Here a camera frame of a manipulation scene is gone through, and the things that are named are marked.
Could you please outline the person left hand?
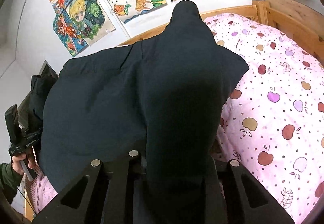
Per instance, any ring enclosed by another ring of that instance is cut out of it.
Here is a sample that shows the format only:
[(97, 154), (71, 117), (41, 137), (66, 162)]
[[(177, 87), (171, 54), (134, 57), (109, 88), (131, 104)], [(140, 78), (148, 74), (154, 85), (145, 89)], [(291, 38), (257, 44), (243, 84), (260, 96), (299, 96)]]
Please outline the person left hand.
[(34, 169), (36, 166), (36, 161), (35, 161), (35, 155), (33, 153), (32, 147), (28, 148), (22, 153), (17, 154), (16, 156), (13, 156), (11, 158), (12, 161), (12, 168), (13, 170), (20, 174), (23, 175), (25, 173), (22, 164), (25, 163), (24, 161), (28, 161), (27, 167), (30, 169)]

